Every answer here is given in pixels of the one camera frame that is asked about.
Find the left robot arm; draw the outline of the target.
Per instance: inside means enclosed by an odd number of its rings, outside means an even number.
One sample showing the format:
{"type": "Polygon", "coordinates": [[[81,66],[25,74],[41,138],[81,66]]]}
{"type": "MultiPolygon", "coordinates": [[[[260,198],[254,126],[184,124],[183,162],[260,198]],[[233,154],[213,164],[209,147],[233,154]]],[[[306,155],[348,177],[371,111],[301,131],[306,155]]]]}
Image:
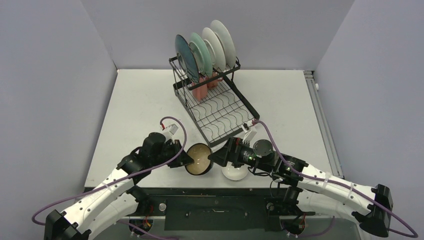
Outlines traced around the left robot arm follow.
{"type": "Polygon", "coordinates": [[[173,139],[170,133],[150,133],[97,187],[77,196],[78,201],[66,209],[50,212],[43,238],[92,240],[123,217],[150,213],[149,195],[137,184],[165,165],[175,168],[192,163],[184,150],[186,143],[186,139],[173,139]]]}

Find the light green flower plate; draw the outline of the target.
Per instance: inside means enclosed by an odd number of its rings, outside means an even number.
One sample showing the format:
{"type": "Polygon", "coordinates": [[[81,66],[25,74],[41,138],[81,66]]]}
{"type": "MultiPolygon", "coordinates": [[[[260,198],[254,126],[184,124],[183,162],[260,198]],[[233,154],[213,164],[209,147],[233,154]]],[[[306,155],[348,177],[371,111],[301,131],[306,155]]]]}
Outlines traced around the light green flower plate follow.
{"type": "Polygon", "coordinates": [[[188,45],[194,55],[198,71],[206,77],[212,77],[213,65],[211,55],[204,40],[197,33],[192,32],[188,45]]]}

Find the white bowl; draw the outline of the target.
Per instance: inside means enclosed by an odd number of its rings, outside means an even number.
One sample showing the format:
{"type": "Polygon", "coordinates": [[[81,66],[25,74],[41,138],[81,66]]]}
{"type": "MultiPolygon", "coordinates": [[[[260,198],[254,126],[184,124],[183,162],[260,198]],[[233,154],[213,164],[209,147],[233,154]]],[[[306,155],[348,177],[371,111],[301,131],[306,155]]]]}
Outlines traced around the white bowl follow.
{"type": "Polygon", "coordinates": [[[242,165],[241,167],[234,167],[231,164],[221,168],[222,174],[231,181],[241,181],[249,173],[248,167],[242,165]]]}

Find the small orange mug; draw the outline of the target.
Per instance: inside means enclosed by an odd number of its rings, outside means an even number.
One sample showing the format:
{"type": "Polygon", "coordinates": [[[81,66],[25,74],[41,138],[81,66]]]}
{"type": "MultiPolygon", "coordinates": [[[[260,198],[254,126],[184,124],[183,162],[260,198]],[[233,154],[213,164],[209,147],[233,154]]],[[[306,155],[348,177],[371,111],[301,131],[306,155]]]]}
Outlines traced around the small orange mug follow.
{"type": "MultiPolygon", "coordinates": [[[[216,72],[214,72],[214,73],[213,73],[213,75],[212,75],[211,77],[213,78],[213,77],[215,77],[215,76],[217,76],[216,72]]],[[[209,80],[209,78],[210,78],[210,77],[205,77],[205,78],[204,78],[204,80],[205,80],[205,81],[207,81],[207,80],[209,80]]],[[[217,79],[215,79],[214,81],[208,82],[208,83],[206,84],[206,85],[207,85],[207,88],[208,88],[208,89],[214,89],[215,87],[217,87],[217,86],[218,86],[218,83],[219,83],[219,82],[221,82],[221,81],[223,81],[223,78],[222,78],[222,77],[217,78],[217,79]]]]}

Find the black wire dish rack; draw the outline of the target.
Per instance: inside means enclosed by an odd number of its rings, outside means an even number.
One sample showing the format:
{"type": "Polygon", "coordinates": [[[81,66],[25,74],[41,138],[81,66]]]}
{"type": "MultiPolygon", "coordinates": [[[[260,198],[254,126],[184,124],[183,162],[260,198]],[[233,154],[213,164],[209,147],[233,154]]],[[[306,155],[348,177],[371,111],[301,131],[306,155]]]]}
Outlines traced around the black wire dish rack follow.
{"type": "Polygon", "coordinates": [[[242,133],[241,126],[245,122],[260,119],[259,113],[234,83],[235,72],[241,68],[238,58],[233,68],[218,73],[211,80],[196,84],[179,68],[176,56],[168,61],[174,75],[174,93],[209,147],[215,147],[242,133]],[[205,98],[197,100],[193,96],[192,90],[218,79],[222,81],[210,89],[205,98]]]}

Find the large pink mug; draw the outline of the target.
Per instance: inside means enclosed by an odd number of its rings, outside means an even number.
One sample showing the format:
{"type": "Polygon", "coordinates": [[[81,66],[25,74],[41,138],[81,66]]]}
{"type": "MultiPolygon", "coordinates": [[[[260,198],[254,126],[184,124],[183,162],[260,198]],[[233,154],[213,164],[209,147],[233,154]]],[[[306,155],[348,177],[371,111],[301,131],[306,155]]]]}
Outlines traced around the large pink mug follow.
{"type": "Polygon", "coordinates": [[[197,88],[194,88],[191,93],[195,100],[197,100],[198,102],[202,101],[208,95],[207,84],[203,84],[197,88]]]}

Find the white plate blue rim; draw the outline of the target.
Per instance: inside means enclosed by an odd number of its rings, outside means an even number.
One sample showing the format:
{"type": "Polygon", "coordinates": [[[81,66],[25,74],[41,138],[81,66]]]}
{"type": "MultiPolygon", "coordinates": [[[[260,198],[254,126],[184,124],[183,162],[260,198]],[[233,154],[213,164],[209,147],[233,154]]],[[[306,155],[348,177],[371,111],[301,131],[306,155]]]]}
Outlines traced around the white plate blue rim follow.
{"type": "Polygon", "coordinates": [[[209,50],[213,68],[218,72],[224,72],[226,69],[226,57],[218,36],[211,28],[205,27],[202,30],[202,39],[209,50]]]}

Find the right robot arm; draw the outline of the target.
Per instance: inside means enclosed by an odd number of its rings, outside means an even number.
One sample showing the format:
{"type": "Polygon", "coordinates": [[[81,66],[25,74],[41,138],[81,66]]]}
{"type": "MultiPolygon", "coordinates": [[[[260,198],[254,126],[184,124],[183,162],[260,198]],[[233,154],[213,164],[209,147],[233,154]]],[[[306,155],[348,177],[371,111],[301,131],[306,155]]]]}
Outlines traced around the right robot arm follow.
{"type": "Polygon", "coordinates": [[[374,236],[387,238],[393,209],[390,189],[382,184],[374,187],[356,184],[324,172],[293,156],[278,153],[267,139],[252,147],[239,137],[231,137],[208,159],[221,167],[244,165],[267,173],[272,180],[287,185],[282,199],[289,213],[323,213],[350,220],[374,236]]]}

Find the dark blue plate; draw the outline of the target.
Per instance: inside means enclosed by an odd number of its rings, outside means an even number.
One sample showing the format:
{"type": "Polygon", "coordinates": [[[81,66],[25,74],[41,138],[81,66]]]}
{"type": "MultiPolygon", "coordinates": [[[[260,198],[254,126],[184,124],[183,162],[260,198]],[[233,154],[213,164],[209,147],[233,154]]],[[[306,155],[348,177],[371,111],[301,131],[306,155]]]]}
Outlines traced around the dark blue plate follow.
{"type": "Polygon", "coordinates": [[[199,70],[195,57],[185,38],[177,34],[174,40],[174,47],[178,63],[186,76],[194,83],[199,82],[199,70]]]}

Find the brown black bowl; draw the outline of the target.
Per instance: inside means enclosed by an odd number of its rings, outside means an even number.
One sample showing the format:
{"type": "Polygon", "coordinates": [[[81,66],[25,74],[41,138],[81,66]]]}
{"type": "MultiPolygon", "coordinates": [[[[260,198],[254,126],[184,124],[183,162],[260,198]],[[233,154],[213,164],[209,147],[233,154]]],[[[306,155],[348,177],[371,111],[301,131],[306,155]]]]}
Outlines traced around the brown black bowl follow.
{"type": "Polygon", "coordinates": [[[196,143],[192,145],[186,152],[193,159],[193,163],[185,166],[186,171],[193,176],[205,175],[213,166],[213,163],[208,159],[212,150],[204,143],[196,143]]]}

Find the red teal plate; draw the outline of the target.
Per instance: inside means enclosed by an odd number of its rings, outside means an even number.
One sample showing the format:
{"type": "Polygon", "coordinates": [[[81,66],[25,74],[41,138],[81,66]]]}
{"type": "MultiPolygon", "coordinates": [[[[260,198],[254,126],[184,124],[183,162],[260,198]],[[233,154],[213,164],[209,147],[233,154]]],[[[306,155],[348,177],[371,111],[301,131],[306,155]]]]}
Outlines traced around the red teal plate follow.
{"type": "Polygon", "coordinates": [[[221,42],[226,61],[225,68],[232,69],[236,65],[237,54],[235,44],[229,30],[217,19],[210,23],[210,28],[221,42]]]}

